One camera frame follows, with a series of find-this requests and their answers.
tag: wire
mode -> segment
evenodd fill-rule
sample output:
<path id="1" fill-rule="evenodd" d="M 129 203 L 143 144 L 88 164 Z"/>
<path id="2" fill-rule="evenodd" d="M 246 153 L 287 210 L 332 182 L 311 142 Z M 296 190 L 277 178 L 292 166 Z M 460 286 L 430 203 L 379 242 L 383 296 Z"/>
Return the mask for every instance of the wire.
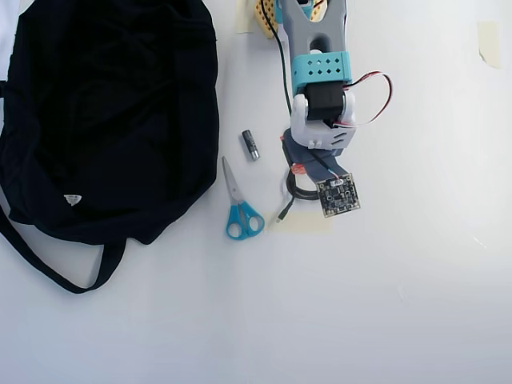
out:
<path id="1" fill-rule="evenodd" d="M 316 8 L 317 6 L 320 6 L 321 4 L 323 4 L 324 2 L 326 2 L 326 0 L 320 0 L 319 2 L 317 2 L 315 5 L 314 5 L 314 8 Z"/>
<path id="2" fill-rule="evenodd" d="M 368 122 L 365 122 L 363 124 L 349 124 L 346 122 L 334 122 L 333 123 L 334 126 L 338 126 L 338 127 L 342 127 L 342 128 L 357 128 L 359 126 L 367 126 L 368 124 L 371 124 L 372 122 L 377 120 L 378 117 L 382 114 L 382 112 L 384 112 L 386 110 L 386 108 L 390 104 L 391 99 L 393 97 L 393 82 L 391 81 L 391 77 L 388 74 L 379 72 L 377 70 L 374 72 L 369 72 L 368 74 L 365 74 L 363 77 L 361 77 L 359 80 L 357 80 L 356 82 L 353 82 L 352 84 L 343 86 L 343 90 L 349 90 L 350 88 L 358 86 L 359 84 L 362 84 L 363 82 L 365 82 L 366 80 L 368 80 L 374 76 L 383 76 L 387 80 L 388 87 L 390 88 L 390 92 L 389 92 L 386 104 L 384 104 L 384 107 L 381 108 L 381 110 L 375 115 L 374 118 L 372 118 L 371 120 L 369 120 Z"/>
<path id="3" fill-rule="evenodd" d="M 272 25 L 272 22 L 269 19 L 268 14 L 266 14 L 265 5 L 263 4 L 263 0 L 260 0 L 260 5 L 263 11 L 263 17 L 266 20 L 266 23 L 269 25 L 270 30 L 272 31 L 272 34 L 274 35 L 276 41 L 278 42 L 279 46 L 279 53 L 281 55 L 281 67 L 282 67 L 282 84 L 285 88 L 285 97 L 286 97 L 286 105 L 288 106 L 288 113 L 291 115 L 291 101 L 290 96 L 288 95 L 288 82 L 286 80 L 286 60 L 285 60 L 285 53 L 282 49 L 281 40 L 279 39 L 278 33 L 275 31 L 274 26 Z"/>
<path id="4" fill-rule="evenodd" d="M 322 160 L 322 158 L 320 158 L 320 156 L 318 156 L 315 152 L 313 152 L 312 150 L 310 150 L 310 155 L 313 156 L 313 158 L 318 162 L 320 163 L 321 166 L 323 166 L 330 174 L 332 174 L 333 176 L 335 176 L 337 179 L 339 179 L 339 175 L 334 172 L 331 168 L 329 168 L 329 165 L 324 162 Z"/>

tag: black fabric bag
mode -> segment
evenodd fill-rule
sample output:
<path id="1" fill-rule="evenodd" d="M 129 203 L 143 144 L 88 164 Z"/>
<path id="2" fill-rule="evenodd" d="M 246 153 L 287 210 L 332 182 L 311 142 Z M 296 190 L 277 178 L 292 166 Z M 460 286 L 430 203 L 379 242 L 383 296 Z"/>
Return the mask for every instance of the black fabric bag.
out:
<path id="1" fill-rule="evenodd" d="M 0 212 L 4 237 L 66 290 L 105 284 L 128 238 L 150 244 L 213 184 L 217 73 L 201 0 L 35 0 L 0 84 L 0 184 L 13 221 L 104 245 L 98 279 L 66 280 Z"/>

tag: black cable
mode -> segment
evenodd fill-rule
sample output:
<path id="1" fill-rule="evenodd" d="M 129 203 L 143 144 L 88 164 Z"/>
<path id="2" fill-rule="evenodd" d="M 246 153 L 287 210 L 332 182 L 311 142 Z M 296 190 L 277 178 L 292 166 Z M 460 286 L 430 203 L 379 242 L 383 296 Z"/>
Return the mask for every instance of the black cable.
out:
<path id="1" fill-rule="evenodd" d="M 282 84 L 284 85 L 284 88 L 285 88 L 285 97 L 286 97 L 286 104 L 288 105 L 288 113 L 291 115 L 291 102 L 290 102 L 290 96 L 288 95 L 288 81 L 286 80 L 285 52 L 282 48 L 281 40 L 279 39 L 278 33 L 275 31 L 274 26 L 272 25 L 272 22 L 270 22 L 269 16 L 266 14 L 265 5 L 263 4 L 263 0 L 260 0 L 260 6 L 262 8 L 263 17 L 265 18 L 267 24 L 269 25 L 269 28 L 272 31 L 272 34 L 274 35 L 275 40 L 278 42 L 279 53 L 281 55 Z"/>

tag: white tag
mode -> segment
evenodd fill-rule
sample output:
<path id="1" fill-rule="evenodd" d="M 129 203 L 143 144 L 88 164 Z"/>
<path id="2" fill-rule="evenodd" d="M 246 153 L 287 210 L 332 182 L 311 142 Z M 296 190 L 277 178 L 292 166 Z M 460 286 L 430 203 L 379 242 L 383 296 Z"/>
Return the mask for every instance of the white tag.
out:
<path id="1" fill-rule="evenodd" d="M 71 206 L 76 206 L 82 200 L 79 194 L 65 194 L 64 197 Z"/>

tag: scissors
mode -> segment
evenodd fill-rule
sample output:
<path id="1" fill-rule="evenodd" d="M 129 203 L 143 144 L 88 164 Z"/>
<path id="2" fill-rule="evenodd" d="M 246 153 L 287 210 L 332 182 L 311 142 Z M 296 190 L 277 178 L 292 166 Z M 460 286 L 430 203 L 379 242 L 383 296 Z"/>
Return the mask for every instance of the scissors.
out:
<path id="1" fill-rule="evenodd" d="M 226 233 L 233 240 L 252 238 L 265 228 L 265 220 L 243 198 L 226 157 L 222 158 L 222 168 L 224 169 L 227 189 L 230 192 L 231 198 L 231 211 L 227 220 Z M 251 219 L 253 219 L 253 222 L 258 223 L 258 228 L 254 229 L 251 227 Z M 233 233 L 236 229 L 238 229 L 239 235 L 233 236 L 230 231 Z"/>

